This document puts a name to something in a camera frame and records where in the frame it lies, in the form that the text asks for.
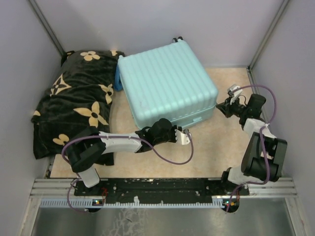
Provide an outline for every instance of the yellow flower pattern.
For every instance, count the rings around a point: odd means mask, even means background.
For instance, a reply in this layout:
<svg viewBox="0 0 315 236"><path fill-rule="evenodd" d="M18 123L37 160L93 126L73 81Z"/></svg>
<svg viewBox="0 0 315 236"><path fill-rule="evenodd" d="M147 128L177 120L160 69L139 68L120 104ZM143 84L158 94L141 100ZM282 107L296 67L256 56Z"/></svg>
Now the yellow flower pattern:
<svg viewBox="0 0 315 236"><path fill-rule="evenodd" d="M112 53L113 57L117 55L117 51L115 51L115 50L110 50L110 52Z"/></svg>
<svg viewBox="0 0 315 236"><path fill-rule="evenodd" d="M108 87L105 85L99 85L100 88L105 92L105 99L107 104L110 104L112 102L111 96L114 94L113 85L110 84Z"/></svg>
<svg viewBox="0 0 315 236"><path fill-rule="evenodd" d="M59 78L54 82L53 87L50 89L51 95L56 95L60 93L61 91L71 88L70 85L68 85L64 80L63 80L63 74L59 76Z"/></svg>
<svg viewBox="0 0 315 236"><path fill-rule="evenodd" d="M40 116L40 113L39 113L39 111L34 111L34 114L33 114L33 116Z"/></svg>
<svg viewBox="0 0 315 236"><path fill-rule="evenodd" d="M94 51L82 52L80 53L83 56L84 60L91 61L93 59L99 60L100 56L96 54Z"/></svg>
<svg viewBox="0 0 315 236"><path fill-rule="evenodd" d="M67 59L69 58L69 56L71 56L73 54L73 52L67 52Z"/></svg>
<svg viewBox="0 0 315 236"><path fill-rule="evenodd" d="M89 117L90 126L95 126L97 128L98 122L103 125L108 125L106 120L99 114L99 103L97 101L93 103L91 110L84 107L75 108L73 110L82 116Z"/></svg>
<svg viewBox="0 0 315 236"><path fill-rule="evenodd" d="M64 146L68 141L69 141L69 137L67 135L65 135L65 134L60 134L58 136L58 139L57 138L53 139L53 142L55 144L58 144L58 145L61 145L61 146Z"/></svg>

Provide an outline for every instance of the fabric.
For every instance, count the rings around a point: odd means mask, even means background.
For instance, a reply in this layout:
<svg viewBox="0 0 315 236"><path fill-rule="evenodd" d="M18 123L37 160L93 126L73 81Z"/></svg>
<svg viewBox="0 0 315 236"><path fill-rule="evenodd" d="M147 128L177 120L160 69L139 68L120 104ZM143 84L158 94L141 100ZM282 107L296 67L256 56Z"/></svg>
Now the fabric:
<svg viewBox="0 0 315 236"><path fill-rule="evenodd" d="M122 52L78 51L62 57L62 67L31 119L36 159L60 154L72 137L89 126L110 133L109 114L117 60ZM113 165L113 154L97 164Z"/></svg>

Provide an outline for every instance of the light blue suitcase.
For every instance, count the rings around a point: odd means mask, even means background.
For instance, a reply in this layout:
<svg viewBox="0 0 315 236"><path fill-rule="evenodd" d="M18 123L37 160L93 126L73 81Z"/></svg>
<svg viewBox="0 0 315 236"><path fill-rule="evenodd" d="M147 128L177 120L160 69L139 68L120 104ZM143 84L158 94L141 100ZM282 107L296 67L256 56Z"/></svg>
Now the light blue suitcase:
<svg viewBox="0 0 315 236"><path fill-rule="evenodd" d="M218 89L181 37L167 46L121 56L117 71L140 129L160 118L188 128L212 116Z"/></svg>

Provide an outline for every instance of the suitcase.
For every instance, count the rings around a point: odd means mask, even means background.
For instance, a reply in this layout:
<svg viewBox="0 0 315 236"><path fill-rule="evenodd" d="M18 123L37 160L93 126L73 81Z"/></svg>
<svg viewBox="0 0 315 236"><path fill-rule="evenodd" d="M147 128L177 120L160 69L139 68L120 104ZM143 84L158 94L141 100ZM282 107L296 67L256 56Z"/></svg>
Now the suitcase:
<svg viewBox="0 0 315 236"><path fill-rule="evenodd" d="M181 37L167 46L120 56L117 73L115 84L121 80L140 129L160 118L188 128L213 114L218 89Z"/></svg>

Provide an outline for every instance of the white wall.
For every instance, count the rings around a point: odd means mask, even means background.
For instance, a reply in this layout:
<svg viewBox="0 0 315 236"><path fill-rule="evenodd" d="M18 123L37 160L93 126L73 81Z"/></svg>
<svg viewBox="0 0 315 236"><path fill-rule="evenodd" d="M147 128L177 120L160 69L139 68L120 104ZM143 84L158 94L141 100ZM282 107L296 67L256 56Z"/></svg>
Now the white wall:
<svg viewBox="0 0 315 236"><path fill-rule="evenodd" d="M288 141L284 171L293 176L315 232L314 0L291 1L253 73L278 99L272 130ZM272 102L267 108L270 116Z"/></svg>
<svg viewBox="0 0 315 236"><path fill-rule="evenodd" d="M282 0L37 0L66 51L127 54L183 36L204 66L248 66Z"/></svg>
<svg viewBox="0 0 315 236"><path fill-rule="evenodd" d="M26 0L0 1L0 235L16 235L34 178L30 119L60 57Z"/></svg>

